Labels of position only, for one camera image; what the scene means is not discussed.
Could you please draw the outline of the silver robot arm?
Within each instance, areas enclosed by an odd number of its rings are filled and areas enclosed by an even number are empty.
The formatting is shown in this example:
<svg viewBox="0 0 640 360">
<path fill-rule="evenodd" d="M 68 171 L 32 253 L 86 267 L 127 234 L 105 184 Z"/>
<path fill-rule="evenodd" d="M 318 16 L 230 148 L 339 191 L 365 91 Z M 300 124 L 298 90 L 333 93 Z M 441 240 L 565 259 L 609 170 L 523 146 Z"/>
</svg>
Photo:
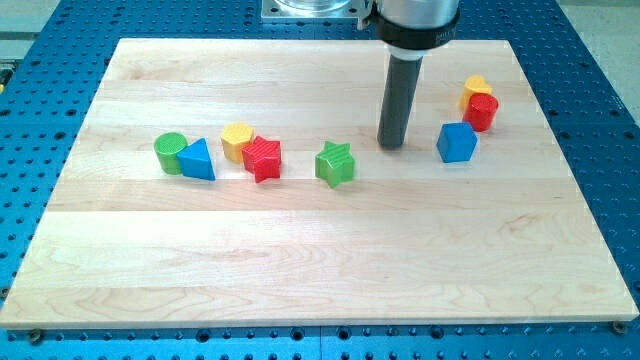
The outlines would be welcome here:
<svg viewBox="0 0 640 360">
<path fill-rule="evenodd" d="M 374 25 L 390 55 L 405 62 L 420 61 L 451 41 L 461 16 L 459 0 L 375 0 L 363 5 L 357 28 Z"/>
</svg>

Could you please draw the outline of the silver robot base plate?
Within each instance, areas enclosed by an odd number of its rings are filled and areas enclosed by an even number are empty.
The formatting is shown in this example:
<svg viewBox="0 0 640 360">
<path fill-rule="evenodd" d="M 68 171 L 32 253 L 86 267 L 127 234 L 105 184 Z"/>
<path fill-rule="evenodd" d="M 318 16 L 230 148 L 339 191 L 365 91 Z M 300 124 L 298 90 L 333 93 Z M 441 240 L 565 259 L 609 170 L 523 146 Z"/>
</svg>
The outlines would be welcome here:
<svg viewBox="0 0 640 360">
<path fill-rule="evenodd" d="M 366 17 L 372 0 L 262 0 L 263 19 L 351 19 Z"/>
</svg>

